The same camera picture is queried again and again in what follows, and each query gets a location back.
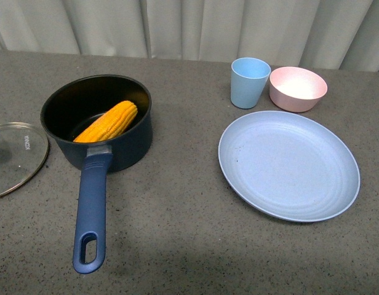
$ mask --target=white curtain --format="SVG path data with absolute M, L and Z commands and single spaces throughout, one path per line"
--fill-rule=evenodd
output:
M 0 0 L 0 50 L 379 71 L 379 0 Z

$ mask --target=handle hole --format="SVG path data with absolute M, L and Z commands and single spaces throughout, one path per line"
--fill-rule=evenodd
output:
M 87 234 L 82 240 L 81 262 L 90 263 L 97 257 L 97 236 L 94 233 Z

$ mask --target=saucepan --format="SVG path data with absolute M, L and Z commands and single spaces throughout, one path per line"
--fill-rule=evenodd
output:
M 129 129 L 113 139 L 74 143 L 73 139 L 120 101 L 129 100 L 138 114 Z M 151 146 L 151 96 L 140 82 L 118 75 L 85 77 L 64 85 L 44 103 L 41 123 L 68 161 L 81 169 L 74 235 L 73 267 L 96 271 L 105 260 L 106 174 L 137 163 Z M 96 241 L 96 255 L 86 262 L 86 246 Z

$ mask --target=speckled countertop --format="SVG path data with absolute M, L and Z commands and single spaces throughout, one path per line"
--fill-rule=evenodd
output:
M 93 74 L 142 82 L 154 140 L 136 165 L 108 175 L 106 259 L 72 267 L 80 171 L 50 139 L 28 183 L 0 198 L 0 294 L 379 294 L 379 73 L 314 70 L 325 98 L 302 115 L 350 148 L 361 171 L 353 206 L 328 221 L 269 217 L 229 187 L 218 163 L 224 129 L 278 110 L 229 100 L 230 64 L 0 51 L 0 124 L 41 127 L 56 89 Z

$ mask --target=pot lid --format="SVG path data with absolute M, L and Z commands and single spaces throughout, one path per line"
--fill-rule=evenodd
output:
M 46 160 L 49 141 L 27 123 L 0 124 L 0 197 L 25 184 Z

